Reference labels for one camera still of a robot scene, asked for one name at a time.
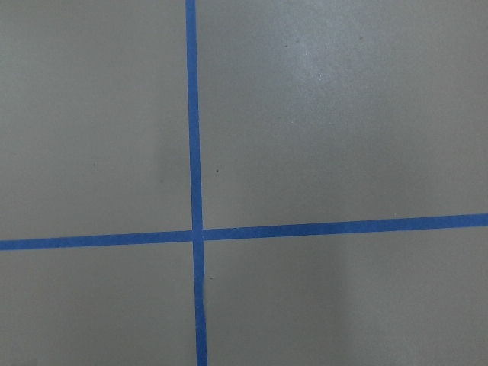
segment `gray panel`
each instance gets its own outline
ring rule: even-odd
[[[213,366],[482,366],[488,229],[207,243]]]
[[[191,227],[185,4],[0,2],[0,239]]]
[[[0,252],[0,294],[1,365],[195,364],[190,244]]]
[[[488,2],[198,10],[206,227],[486,212]]]

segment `blue tape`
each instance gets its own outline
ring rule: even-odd
[[[137,233],[120,235],[76,236],[68,238],[1,240],[2,250],[27,250],[48,248],[76,248],[86,246],[125,246],[132,244],[151,244],[165,242],[190,242],[191,231],[172,231],[166,233]]]
[[[201,197],[200,126],[198,115],[197,12],[195,0],[186,0],[188,126],[190,135],[191,226],[197,366],[207,366],[207,321],[204,308],[205,258]]]
[[[282,236],[382,233],[386,231],[436,230],[488,226],[488,213],[406,219],[304,223],[297,225],[208,229],[204,240],[257,239]]]

